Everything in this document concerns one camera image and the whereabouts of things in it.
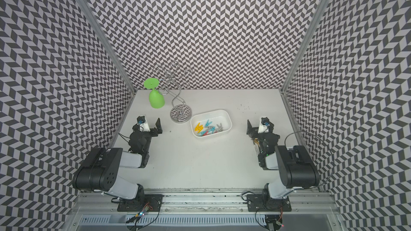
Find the white plastic storage box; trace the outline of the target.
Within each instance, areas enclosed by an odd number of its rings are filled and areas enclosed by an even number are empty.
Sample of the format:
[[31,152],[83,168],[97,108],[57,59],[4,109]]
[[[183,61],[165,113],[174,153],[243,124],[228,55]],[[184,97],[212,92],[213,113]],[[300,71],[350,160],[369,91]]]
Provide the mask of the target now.
[[207,139],[228,133],[232,120],[227,111],[219,109],[194,115],[190,120],[191,131],[198,139]]

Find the grey clothespin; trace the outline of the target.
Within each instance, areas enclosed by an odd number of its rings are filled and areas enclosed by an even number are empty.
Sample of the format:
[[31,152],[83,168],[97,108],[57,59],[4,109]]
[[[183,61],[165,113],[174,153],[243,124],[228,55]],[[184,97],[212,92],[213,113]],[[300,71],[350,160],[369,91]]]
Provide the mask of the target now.
[[222,124],[217,124],[215,128],[215,132],[223,132],[224,128]]

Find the yellow clothespin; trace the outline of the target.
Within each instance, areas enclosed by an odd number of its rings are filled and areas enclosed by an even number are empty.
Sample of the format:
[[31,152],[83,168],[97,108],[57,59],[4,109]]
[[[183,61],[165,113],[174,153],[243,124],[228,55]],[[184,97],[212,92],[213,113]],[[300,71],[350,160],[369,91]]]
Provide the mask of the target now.
[[198,123],[195,126],[194,131],[197,132],[197,133],[200,133],[203,129],[204,129],[204,126],[201,123]]

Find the teal clothespin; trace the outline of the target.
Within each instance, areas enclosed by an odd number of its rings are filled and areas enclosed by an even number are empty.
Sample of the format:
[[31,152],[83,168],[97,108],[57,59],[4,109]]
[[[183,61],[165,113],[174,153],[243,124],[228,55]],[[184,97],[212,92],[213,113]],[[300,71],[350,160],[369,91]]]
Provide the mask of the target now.
[[211,122],[210,120],[207,120],[207,122],[204,125],[204,128],[209,127],[213,122]]

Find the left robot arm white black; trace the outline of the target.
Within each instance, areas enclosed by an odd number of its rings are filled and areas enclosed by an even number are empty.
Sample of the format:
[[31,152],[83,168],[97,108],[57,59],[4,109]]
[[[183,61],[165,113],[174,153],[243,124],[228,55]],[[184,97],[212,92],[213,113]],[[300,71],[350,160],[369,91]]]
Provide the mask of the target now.
[[74,189],[99,191],[121,200],[145,198],[143,186],[122,178],[119,169],[142,169],[149,161],[152,138],[163,133],[161,120],[150,128],[144,115],[137,118],[128,137],[129,150],[122,148],[93,148],[75,172],[72,179]]

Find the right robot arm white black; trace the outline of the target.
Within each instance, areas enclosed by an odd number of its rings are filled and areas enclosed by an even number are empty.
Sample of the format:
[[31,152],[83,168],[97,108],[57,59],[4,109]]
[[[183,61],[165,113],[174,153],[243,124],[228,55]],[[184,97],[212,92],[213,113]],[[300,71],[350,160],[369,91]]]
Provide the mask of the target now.
[[267,183],[262,192],[265,202],[287,198],[297,190],[315,188],[321,177],[307,149],[302,145],[280,145],[280,135],[274,124],[262,117],[258,127],[247,122],[246,134],[253,141],[259,166],[265,171],[277,171],[279,180]]

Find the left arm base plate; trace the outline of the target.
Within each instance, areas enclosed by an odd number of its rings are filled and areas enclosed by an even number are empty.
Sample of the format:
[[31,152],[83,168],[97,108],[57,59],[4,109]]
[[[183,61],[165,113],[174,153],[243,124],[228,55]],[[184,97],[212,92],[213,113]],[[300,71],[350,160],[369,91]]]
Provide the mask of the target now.
[[162,194],[149,194],[133,200],[120,200],[118,212],[141,212],[143,207],[148,207],[149,212],[158,212],[161,209],[164,196]]

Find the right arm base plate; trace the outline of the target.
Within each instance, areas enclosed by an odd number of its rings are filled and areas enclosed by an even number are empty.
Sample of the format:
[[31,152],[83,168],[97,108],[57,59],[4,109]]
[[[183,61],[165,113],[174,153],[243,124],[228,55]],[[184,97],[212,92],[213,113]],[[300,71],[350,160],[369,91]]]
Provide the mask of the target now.
[[243,195],[249,212],[291,212],[291,203],[289,199],[265,199],[261,194]]

